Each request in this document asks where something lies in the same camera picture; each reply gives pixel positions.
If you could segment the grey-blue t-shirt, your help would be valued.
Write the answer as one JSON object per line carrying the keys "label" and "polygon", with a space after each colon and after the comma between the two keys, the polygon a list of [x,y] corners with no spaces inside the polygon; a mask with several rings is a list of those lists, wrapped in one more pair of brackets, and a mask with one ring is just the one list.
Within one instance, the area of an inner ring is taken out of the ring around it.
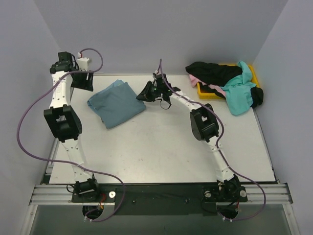
{"label": "grey-blue t-shirt", "polygon": [[123,124],[146,109],[127,82],[116,80],[104,90],[91,96],[87,105],[107,129]]}

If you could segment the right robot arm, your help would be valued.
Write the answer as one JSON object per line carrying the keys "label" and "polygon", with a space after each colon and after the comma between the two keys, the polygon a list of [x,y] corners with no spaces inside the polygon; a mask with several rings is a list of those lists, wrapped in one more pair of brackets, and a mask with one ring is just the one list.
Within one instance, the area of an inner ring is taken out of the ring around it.
{"label": "right robot arm", "polygon": [[179,88],[172,87],[164,74],[153,73],[153,81],[148,81],[142,92],[136,97],[140,101],[172,101],[184,105],[190,113],[191,130],[195,139],[201,141],[211,154],[211,163],[215,170],[218,195],[223,200],[235,200],[246,197],[246,191],[231,169],[221,146],[216,143],[219,137],[219,125],[211,105],[200,104],[186,96]]}

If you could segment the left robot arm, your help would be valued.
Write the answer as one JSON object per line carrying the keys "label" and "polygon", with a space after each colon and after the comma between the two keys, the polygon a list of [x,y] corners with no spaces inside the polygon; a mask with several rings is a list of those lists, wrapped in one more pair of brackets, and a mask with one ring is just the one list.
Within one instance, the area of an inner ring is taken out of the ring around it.
{"label": "left robot arm", "polygon": [[87,160],[80,139],[82,123],[70,104],[73,89],[93,91],[91,59],[83,57],[81,52],[75,57],[66,51],[58,53],[58,58],[50,68],[54,89],[44,118],[71,161],[75,180],[73,195],[94,202],[99,199],[101,190],[94,174],[85,170]]}

